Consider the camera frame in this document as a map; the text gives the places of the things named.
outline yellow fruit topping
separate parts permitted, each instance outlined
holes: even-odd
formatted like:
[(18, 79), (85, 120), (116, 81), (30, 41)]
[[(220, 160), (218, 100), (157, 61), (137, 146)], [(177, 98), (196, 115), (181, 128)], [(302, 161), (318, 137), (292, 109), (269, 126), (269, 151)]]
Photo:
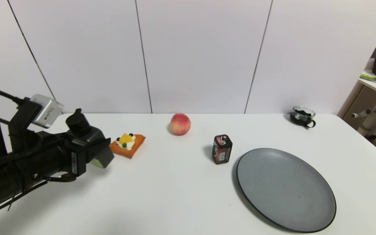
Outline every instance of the yellow fruit topping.
[(130, 143), (132, 141), (133, 141), (133, 138), (127, 134), (123, 134), (123, 136), (119, 140), (120, 144)]

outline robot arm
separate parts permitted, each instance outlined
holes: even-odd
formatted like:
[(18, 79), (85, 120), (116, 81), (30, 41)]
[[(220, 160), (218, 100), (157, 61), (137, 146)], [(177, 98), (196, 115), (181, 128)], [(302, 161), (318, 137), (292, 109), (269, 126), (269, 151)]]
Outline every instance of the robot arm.
[[(17, 113), (8, 123), (12, 153), (6, 151), (0, 127), (0, 209), (48, 181), (76, 180), (86, 172), (89, 162), (105, 168), (114, 158), (109, 148), (110, 138), (91, 126), (81, 109), (67, 118), (69, 131), (36, 133), (27, 129), (30, 123), (50, 127), (63, 105), (42, 95), (31, 99), (15, 98), (1, 91), (0, 95), (18, 104)], [(51, 177), (57, 172), (66, 173)]]

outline round plate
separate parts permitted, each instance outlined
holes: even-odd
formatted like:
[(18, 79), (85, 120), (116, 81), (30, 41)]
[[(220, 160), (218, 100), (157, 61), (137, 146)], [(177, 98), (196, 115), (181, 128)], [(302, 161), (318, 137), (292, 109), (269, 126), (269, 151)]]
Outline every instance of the round plate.
[(296, 232), (325, 229), (336, 215), (329, 184), (309, 164), (277, 149), (255, 149), (237, 164), (249, 202), (267, 219)]

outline small can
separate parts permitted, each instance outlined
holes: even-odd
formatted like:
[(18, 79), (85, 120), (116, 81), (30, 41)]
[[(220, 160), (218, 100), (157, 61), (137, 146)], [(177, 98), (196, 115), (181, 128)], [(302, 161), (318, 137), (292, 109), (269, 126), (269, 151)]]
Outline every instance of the small can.
[(214, 137), (212, 155), (216, 164), (228, 162), (230, 159), (231, 146), (233, 146), (233, 143), (227, 135)]

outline panel seam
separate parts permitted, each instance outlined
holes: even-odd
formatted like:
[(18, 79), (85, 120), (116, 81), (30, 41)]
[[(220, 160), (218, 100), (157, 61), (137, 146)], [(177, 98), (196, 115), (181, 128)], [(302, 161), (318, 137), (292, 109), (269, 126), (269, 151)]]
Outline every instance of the panel seam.
[(271, 1), (271, 5), (270, 5), (270, 7), (269, 7), (268, 18), (267, 18), (267, 22), (266, 22), (266, 24), (265, 24), (265, 30), (264, 30), (264, 34), (263, 34), (263, 36), (262, 36), (262, 42), (261, 42), (261, 46), (260, 46), (260, 48), (259, 48), (258, 58), (257, 58), (257, 60), (256, 60), (255, 71), (253, 72), (252, 83), (251, 83), (251, 85), (250, 85), (249, 95), (247, 96), (246, 107), (244, 108), (244, 113), (245, 113), (245, 114), (246, 114), (247, 105), (248, 105), (248, 103), (249, 103), (250, 93), (252, 92), (253, 82), (254, 82), (254, 80), (255, 80), (255, 74), (256, 74), (256, 69), (257, 69), (257, 67), (258, 67), (259, 57), (260, 57), (261, 52), (262, 52), (262, 45), (264, 44), (265, 34), (266, 34), (267, 27), (268, 27), (268, 22), (269, 22), (269, 17), (270, 17), (271, 10), (272, 10), (272, 4), (273, 4), (273, 2), (274, 2), (274, 0)]
[(46, 83), (47, 88), (49, 89), (49, 92), (51, 93), (51, 95), (53, 96), (53, 98), (56, 100), (55, 95), (54, 95), (53, 92), (52, 92), (52, 89), (50, 89), (50, 86), (49, 86), (49, 84), (47, 83), (47, 80), (46, 80), (46, 78), (44, 77), (43, 72), (41, 71), (39, 64), (37, 63), (37, 60), (36, 60), (36, 58), (35, 58), (33, 52), (31, 51), (30, 45), (28, 45), (27, 39), (25, 38), (24, 33), (23, 33), (23, 30), (21, 29), (21, 26), (20, 26), (20, 24), (18, 23), (17, 17), (15, 16), (15, 13), (14, 13), (14, 10), (12, 9), (11, 3), (9, 2), (9, 0), (7, 0), (7, 2), (8, 2), (8, 4), (9, 4), (10, 9), (11, 9), (12, 15), (14, 16), (15, 22), (17, 22), (18, 28), (20, 29), (20, 32), (21, 32), (21, 34), (23, 35), (23, 38), (24, 38), (25, 44), (27, 45), (28, 50), (29, 50), (30, 53), (31, 53), (31, 56), (32, 56), (33, 59), (34, 59), (34, 62), (36, 63), (37, 68), (39, 69), (40, 74), (41, 74), (41, 76), (43, 77), (43, 80), (44, 80), (44, 82)]
[(142, 30), (141, 30), (141, 28), (140, 28), (139, 9), (137, 8), (137, 0), (134, 0), (134, 3), (136, 4), (137, 23), (139, 24), (140, 43), (141, 43), (141, 45), (142, 45), (142, 54), (143, 54), (143, 64), (145, 65), (146, 83), (147, 83), (147, 85), (148, 85), (148, 94), (149, 94), (150, 112), (153, 113), (153, 109), (152, 109), (152, 99), (150, 98), (148, 70), (146, 69), (145, 50), (144, 50), (144, 48), (143, 48)]

